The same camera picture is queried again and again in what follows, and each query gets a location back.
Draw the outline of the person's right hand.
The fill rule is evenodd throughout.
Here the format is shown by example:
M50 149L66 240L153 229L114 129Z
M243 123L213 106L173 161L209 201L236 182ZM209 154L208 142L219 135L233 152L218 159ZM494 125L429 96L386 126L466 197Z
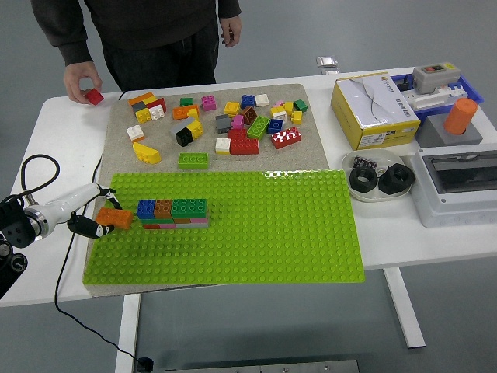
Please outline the person's right hand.
M86 94L88 90L81 89L81 80L89 79L94 89L100 91L103 81L92 61L69 64L65 67L63 82L68 98L75 103L90 104Z

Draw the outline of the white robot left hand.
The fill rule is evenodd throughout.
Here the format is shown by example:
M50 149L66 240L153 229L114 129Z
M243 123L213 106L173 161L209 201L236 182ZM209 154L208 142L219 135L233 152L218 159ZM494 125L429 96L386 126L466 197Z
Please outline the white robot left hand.
M55 226L69 221L73 212L84 207L97 197L105 197L116 208L121 210L119 201L115 196L116 191L97 183L88 183L84 186L67 192L55 200L35 207L40 222L40 236L45 238L50 235Z

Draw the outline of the person's left hand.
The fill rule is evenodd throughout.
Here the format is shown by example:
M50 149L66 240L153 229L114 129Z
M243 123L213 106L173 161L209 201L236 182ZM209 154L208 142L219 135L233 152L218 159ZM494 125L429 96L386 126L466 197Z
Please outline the person's left hand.
M225 47L234 47L240 42L242 33L242 18L234 16L231 18L220 18L222 44Z

